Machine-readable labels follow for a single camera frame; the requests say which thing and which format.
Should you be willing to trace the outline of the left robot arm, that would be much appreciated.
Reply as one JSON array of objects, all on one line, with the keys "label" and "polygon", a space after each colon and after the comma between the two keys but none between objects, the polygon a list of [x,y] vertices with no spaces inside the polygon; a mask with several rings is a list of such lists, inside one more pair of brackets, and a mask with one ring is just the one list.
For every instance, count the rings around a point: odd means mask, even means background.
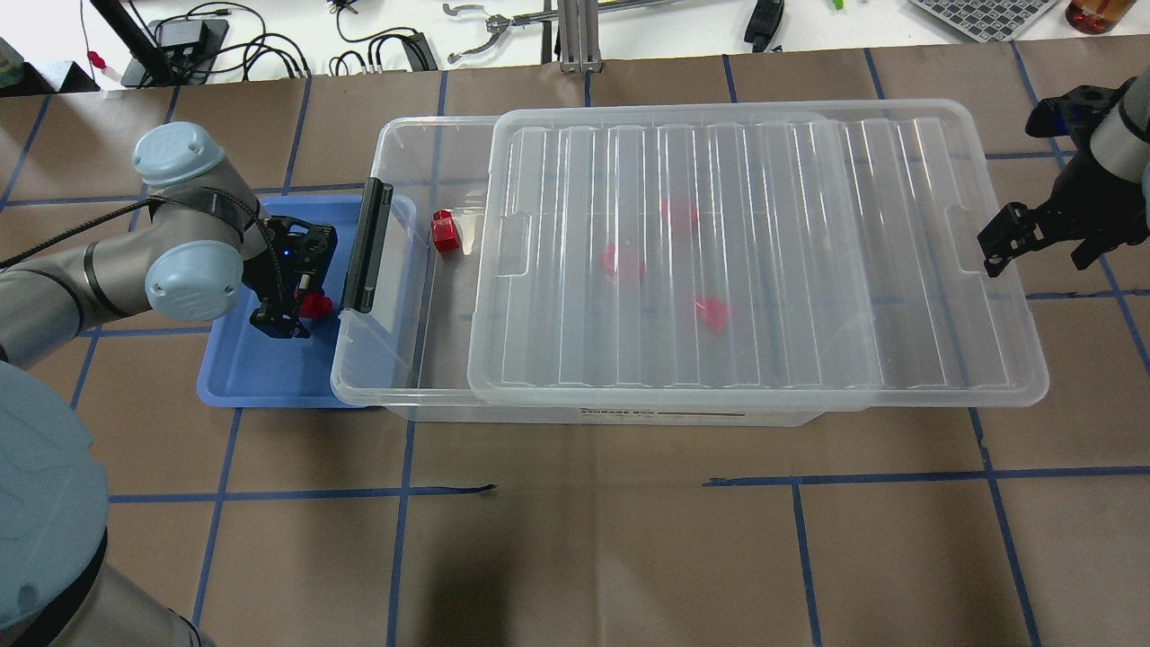
[{"label": "left robot arm", "polygon": [[183,429],[164,409],[169,368],[190,375],[187,342],[92,340],[87,405],[30,373],[49,352],[144,311],[200,324],[258,305],[252,324],[306,337],[302,311],[332,262],[332,226],[275,217],[227,152],[190,122],[144,134],[132,164],[150,224],[64,253],[3,261],[3,646],[209,646],[210,636],[112,567],[110,482],[80,414],[99,436],[128,422]]}]

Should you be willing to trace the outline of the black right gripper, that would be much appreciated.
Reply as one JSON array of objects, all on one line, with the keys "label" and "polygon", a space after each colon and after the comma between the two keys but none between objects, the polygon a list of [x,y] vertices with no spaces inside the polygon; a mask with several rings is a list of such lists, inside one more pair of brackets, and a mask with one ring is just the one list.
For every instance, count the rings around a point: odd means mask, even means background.
[{"label": "black right gripper", "polygon": [[1057,242],[1076,241],[1071,259],[1084,270],[1119,245],[1147,240],[1147,79],[1129,79],[1040,100],[1027,134],[1070,136],[1076,152],[1043,205],[1006,202],[977,233],[989,278]]}]

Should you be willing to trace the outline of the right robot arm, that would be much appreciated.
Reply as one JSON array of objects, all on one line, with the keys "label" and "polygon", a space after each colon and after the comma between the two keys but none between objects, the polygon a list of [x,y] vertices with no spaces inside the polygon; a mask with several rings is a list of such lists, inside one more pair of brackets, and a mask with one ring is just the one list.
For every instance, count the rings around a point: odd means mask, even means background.
[{"label": "right robot arm", "polygon": [[1014,259],[1075,242],[1078,270],[1121,245],[1147,241],[1147,71],[1121,87],[1080,85],[1040,100],[1026,134],[1070,137],[1075,155],[1036,208],[1007,202],[977,234],[983,270],[997,278]]}]

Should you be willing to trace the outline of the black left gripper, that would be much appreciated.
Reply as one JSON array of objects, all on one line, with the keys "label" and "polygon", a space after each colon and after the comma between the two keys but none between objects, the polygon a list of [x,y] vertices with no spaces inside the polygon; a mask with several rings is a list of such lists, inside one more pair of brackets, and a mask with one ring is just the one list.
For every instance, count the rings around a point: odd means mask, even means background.
[{"label": "black left gripper", "polygon": [[258,300],[248,324],[271,339],[310,339],[301,323],[299,299],[305,292],[325,294],[338,242],[336,229],[302,219],[256,219],[245,238],[263,244],[243,261],[243,285]]}]

